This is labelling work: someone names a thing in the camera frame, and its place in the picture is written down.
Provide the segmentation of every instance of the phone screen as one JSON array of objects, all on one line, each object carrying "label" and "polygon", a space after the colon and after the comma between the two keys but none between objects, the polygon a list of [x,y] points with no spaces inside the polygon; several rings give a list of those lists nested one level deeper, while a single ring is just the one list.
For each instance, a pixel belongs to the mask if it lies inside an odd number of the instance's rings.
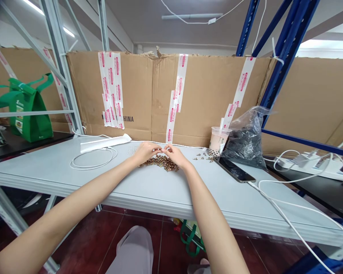
[{"label": "phone screen", "polygon": [[240,182],[255,182],[255,178],[247,174],[233,162],[224,157],[214,158],[214,160],[231,176],[235,177]]}]

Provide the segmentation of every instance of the red floor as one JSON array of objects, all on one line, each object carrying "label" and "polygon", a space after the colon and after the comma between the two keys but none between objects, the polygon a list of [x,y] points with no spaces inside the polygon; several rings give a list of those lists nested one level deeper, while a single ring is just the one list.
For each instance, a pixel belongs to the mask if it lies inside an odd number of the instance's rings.
[{"label": "red floor", "polygon": [[[26,216],[35,222],[43,211]],[[168,217],[104,206],[92,211],[73,230],[53,259],[61,265],[58,274],[104,274],[113,259],[118,241],[133,226],[145,227],[154,248],[154,274],[187,273],[188,264],[207,257],[201,252],[191,258],[185,251],[174,223]],[[251,274],[281,274],[297,262],[307,250],[300,241],[233,229]],[[15,238],[5,226],[0,230],[0,251]]]}]

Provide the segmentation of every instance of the white table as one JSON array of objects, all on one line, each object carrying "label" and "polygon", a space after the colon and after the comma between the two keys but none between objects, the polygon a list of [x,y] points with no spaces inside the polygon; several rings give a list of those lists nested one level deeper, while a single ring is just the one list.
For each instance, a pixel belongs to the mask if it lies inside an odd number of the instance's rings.
[{"label": "white table", "polygon": [[[69,163],[80,152],[80,143],[96,140],[78,137],[0,163],[0,186],[54,194],[66,197],[98,175],[130,157],[139,143],[115,146],[118,156],[109,164],[94,170],[74,170]],[[215,162],[192,160],[203,151],[180,147],[196,167],[214,196],[230,227],[297,239],[297,235],[276,209],[254,188],[238,183]],[[81,156],[79,165],[93,165],[109,159],[108,151],[95,151]],[[267,172],[238,164],[259,180],[274,180]],[[313,205],[282,184],[263,183],[271,197],[315,209]],[[195,219],[185,175],[166,172],[158,166],[146,166],[132,171],[107,197],[103,204],[161,214],[183,219]],[[280,204],[287,217],[305,240],[339,247],[343,232],[325,217],[305,209]]]}]

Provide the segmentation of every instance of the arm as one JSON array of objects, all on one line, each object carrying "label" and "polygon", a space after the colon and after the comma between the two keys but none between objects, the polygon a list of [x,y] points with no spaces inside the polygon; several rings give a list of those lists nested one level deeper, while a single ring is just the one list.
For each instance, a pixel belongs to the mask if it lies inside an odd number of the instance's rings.
[{"label": "arm", "polygon": [[143,142],[135,155],[73,192],[0,252],[0,274],[37,273],[65,235],[100,204],[135,167],[160,153]]},{"label": "arm", "polygon": [[194,166],[173,145],[167,145],[162,152],[168,155],[187,176],[193,210],[203,237],[212,273],[248,274],[248,267],[235,237]]}]

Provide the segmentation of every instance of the straw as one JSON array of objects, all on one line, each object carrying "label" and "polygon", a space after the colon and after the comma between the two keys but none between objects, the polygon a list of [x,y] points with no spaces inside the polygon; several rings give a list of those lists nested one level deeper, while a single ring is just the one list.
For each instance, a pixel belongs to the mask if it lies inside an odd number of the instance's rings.
[{"label": "straw", "polygon": [[221,118],[220,130],[218,131],[220,134],[222,133],[223,126],[224,126],[224,118]]}]

